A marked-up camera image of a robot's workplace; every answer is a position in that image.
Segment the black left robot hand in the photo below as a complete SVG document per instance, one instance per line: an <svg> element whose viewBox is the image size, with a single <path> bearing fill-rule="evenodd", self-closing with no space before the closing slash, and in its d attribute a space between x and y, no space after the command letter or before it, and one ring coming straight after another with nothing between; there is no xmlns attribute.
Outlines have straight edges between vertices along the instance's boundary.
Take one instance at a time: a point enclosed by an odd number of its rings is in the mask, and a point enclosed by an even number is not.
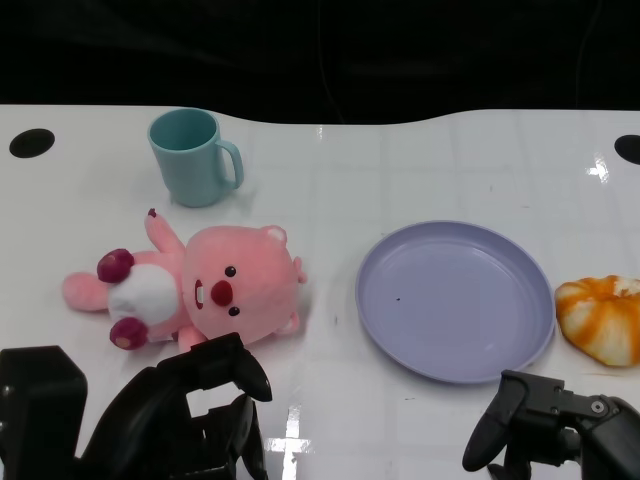
<svg viewBox="0 0 640 480"><path fill-rule="evenodd" d="M76 453L88 384L58 346L1 352L6 479L233 479L268 476L257 402L270 382L228 334L141 370Z"/></svg>

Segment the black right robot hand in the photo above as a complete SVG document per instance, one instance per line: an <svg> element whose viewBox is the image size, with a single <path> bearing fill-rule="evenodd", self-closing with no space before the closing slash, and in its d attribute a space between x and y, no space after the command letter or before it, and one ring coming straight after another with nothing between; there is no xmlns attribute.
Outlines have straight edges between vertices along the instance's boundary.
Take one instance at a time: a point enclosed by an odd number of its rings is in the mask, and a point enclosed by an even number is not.
<svg viewBox="0 0 640 480"><path fill-rule="evenodd" d="M583 479L639 477L639 412L606 395L583 396L559 379L505 370L465 448L468 472L529 479L531 464L580 465Z"/></svg>

